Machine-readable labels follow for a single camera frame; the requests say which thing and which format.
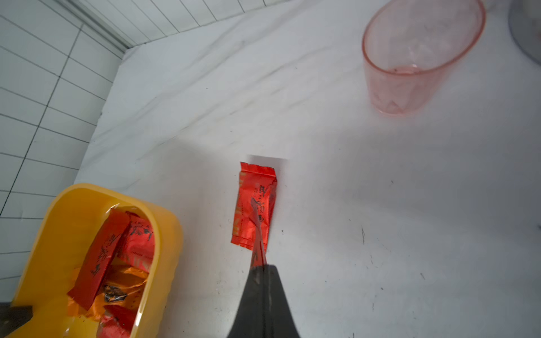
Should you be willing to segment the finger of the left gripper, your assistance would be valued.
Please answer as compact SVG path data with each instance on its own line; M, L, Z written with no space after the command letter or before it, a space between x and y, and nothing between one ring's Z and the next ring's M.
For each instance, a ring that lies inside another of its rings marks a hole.
M32 306L12 306L1 303L0 306L0 335L7 337L33 317Z

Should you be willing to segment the yellow plastic storage box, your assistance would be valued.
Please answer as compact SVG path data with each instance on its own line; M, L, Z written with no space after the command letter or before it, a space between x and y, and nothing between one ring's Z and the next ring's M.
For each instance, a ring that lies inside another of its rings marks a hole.
M165 208L93 184L75 184L60 193L47 210L13 306L31 306L32 318L11 337L95 337L98 324L67 315L74 270L84 261L108 211L133 208L152 225L155 254L137 310L132 337L156 337L183 248L183 228Z

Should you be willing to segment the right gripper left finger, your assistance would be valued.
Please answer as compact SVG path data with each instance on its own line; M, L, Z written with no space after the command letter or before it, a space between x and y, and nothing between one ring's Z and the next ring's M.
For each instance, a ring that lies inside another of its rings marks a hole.
M228 338L264 337L263 277L263 266L250 270Z

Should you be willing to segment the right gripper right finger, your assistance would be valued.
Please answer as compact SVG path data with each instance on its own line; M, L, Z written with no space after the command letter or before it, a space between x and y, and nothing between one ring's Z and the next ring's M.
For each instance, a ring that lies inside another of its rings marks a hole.
M263 337L300 338L294 324L278 269L263 269Z

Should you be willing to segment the red tea bag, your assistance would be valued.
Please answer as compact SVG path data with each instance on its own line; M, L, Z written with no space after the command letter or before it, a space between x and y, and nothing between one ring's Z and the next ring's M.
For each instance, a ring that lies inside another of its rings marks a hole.
M85 310L92 307L129 225L126 212L111 209L90 245L74 287L67 293Z
M105 306L97 338L130 338L137 313L122 306Z
M117 257L128 265L149 273L155 252L153 227L147 219L129 211L126 213L130 224Z
M277 186L273 168L241 163L231 242L252 251L251 269L267 264L266 249Z

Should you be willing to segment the orange tea bag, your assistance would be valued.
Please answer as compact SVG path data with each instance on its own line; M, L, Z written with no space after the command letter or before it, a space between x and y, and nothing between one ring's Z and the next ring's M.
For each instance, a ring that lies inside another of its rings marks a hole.
M84 272L68 292L66 314L99 322L107 306L136 311L142 300L149 273L126 264L113 263L96 276Z

